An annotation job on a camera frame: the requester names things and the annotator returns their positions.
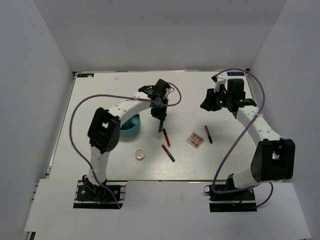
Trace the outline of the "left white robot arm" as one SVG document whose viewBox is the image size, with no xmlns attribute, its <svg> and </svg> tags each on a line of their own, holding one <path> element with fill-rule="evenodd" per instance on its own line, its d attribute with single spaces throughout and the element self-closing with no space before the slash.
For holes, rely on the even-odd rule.
<svg viewBox="0 0 320 240">
<path fill-rule="evenodd" d="M 88 193 L 94 199 L 99 200 L 105 196 L 108 158 L 120 140 L 122 125 L 150 108 L 151 116 L 160 120 L 158 131 L 161 132 L 167 116 L 170 90 L 170 84 L 159 79 L 155 85 L 139 88 L 122 103 L 110 109 L 99 107 L 95 111 L 87 133 L 91 146 L 91 167 L 86 176 Z"/>
</svg>

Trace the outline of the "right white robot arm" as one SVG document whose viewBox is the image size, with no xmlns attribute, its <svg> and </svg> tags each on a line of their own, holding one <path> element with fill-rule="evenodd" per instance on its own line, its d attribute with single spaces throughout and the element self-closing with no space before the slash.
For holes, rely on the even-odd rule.
<svg viewBox="0 0 320 240">
<path fill-rule="evenodd" d="M 212 79 L 215 87 L 207 90 L 200 107 L 208 112 L 226 108 L 244 126 L 240 136 L 248 133 L 256 146 L 250 166 L 241 172 L 230 174 L 225 181 L 224 190 L 213 186 L 212 191 L 236 200 L 244 191 L 261 183 L 290 180 L 294 174 L 294 141 L 282 138 L 272 130 L 254 100 L 246 98 L 241 78 L 213 76 Z"/>
</svg>

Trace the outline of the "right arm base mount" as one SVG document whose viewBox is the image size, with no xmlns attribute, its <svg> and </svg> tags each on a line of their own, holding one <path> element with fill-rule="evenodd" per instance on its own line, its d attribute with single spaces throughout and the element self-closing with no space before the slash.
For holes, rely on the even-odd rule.
<svg viewBox="0 0 320 240">
<path fill-rule="evenodd" d="M 212 184 L 203 189 L 209 196 L 209 210 L 211 213 L 244 213 L 256 212 L 257 205 L 254 191 L 243 190 L 233 193 L 215 193 Z"/>
</svg>

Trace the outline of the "black makeup tube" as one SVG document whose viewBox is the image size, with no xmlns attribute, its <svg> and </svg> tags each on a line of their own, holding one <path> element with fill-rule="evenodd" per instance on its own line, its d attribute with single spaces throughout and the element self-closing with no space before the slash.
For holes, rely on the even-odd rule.
<svg viewBox="0 0 320 240">
<path fill-rule="evenodd" d="M 158 132 L 162 132 L 163 131 L 163 125 L 164 125 L 164 121 L 163 120 L 160 120 L 159 122 L 159 128 L 158 128 Z"/>
</svg>

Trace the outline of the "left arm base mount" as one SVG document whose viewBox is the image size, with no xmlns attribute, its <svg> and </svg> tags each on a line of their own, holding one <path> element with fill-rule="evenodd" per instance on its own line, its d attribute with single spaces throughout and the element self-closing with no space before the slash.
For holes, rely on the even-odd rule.
<svg viewBox="0 0 320 240">
<path fill-rule="evenodd" d="M 75 192 L 73 208 L 119 210 L 123 206 L 126 197 L 126 183 L 110 182 L 107 184 L 107 187 L 113 192 L 120 207 L 118 207 L 111 193 L 105 188 L 102 188 L 102 192 L 94 194 L 82 181 L 79 181 Z"/>
</svg>

